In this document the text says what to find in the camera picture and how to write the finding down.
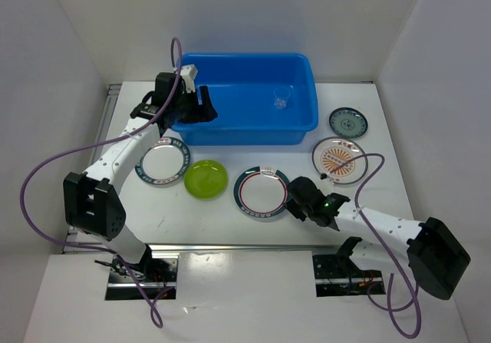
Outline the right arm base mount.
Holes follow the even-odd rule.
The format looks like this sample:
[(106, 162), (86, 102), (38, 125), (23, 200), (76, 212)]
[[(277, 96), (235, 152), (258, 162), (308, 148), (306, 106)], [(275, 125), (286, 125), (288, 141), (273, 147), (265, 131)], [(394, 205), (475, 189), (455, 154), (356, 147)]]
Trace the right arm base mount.
[(313, 254), (312, 263), (318, 297), (386, 294), (380, 271), (361, 270), (353, 263), (342, 266), (335, 254)]

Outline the clear plastic cup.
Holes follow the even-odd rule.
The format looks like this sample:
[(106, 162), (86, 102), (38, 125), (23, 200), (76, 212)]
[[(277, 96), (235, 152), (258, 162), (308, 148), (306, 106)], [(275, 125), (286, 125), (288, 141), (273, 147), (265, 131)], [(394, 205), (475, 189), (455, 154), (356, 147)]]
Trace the clear plastic cup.
[(289, 87), (277, 87), (274, 90), (274, 106), (278, 110), (284, 110), (288, 105), (288, 100), (291, 96), (291, 90)]

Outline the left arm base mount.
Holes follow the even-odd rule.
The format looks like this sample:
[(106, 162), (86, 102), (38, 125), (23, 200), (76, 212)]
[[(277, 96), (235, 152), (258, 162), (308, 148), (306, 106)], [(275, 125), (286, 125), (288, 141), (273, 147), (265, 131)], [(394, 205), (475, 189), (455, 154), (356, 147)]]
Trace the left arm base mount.
[[(177, 254), (165, 254), (162, 261), (165, 266), (153, 272), (151, 276), (144, 276), (137, 271), (133, 273), (150, 299), (157, 297), (164, 289), (169, 289), (169, 291), (163, 294), (162, 299), (175, 299), (179, 257)], [(107, 301), (141, 300), (143, 298), (120, 261), (113, 259), (111, 262), (100, 260), (94, 262), (110, 270), (105, 295)]]

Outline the white plate dark lettered rim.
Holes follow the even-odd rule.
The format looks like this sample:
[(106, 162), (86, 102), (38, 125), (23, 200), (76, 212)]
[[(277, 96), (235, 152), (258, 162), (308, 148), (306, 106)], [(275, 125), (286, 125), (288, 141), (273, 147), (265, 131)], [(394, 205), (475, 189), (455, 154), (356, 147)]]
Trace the white plate dark lettered rim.
[(160, 138), (137, 162), (134, 169), (145, 183), (165, 186), (176, 182), (188, 170), (191, 153), (178, 138)]

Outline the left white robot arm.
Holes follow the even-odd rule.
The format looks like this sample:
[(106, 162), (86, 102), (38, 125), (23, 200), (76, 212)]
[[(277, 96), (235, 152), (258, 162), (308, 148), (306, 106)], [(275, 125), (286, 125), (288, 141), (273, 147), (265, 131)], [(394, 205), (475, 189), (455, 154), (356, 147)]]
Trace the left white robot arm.
[(196, 87), (197, 69), (186, 65), (157, 75), (155, 88), (131, 111), (119, 137), (83, 173), (63, 182), (67, 223), (101, 241), (126, 264), (126, 272), (142, 282), (153, 272), (150, 247), (126, 226), (121, 188), (140, 158), (175, 123), (210, 122), (218, 116), (208, 89)]

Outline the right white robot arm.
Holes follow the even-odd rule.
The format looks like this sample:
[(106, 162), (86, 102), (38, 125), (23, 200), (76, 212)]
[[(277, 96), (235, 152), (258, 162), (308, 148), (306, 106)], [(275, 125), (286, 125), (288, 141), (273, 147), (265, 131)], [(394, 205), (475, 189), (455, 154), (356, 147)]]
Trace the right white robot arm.
[(439, 219), (421, 222), (358, 207), (340, 193), (323, 194), (304, 176), (291, 181), (287, 191), (291, 199), (285, 205), (295, 218), (346, 236), (336, 259), (342, 275), (396, 272), (399, 262), (426, 293), (447, 300), (470, 264), (469, 253)]

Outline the white plate red green rim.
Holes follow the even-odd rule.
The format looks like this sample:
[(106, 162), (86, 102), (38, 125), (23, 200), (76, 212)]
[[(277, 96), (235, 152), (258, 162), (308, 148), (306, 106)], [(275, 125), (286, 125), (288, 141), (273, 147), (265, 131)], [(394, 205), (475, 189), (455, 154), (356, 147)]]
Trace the white plate red green rim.
[(262, 223), (274, 221), (290, 199), (289, 178), (274, 167), (255, 166), (243, 170), (232, 188), (234, 202), (241, 213)]

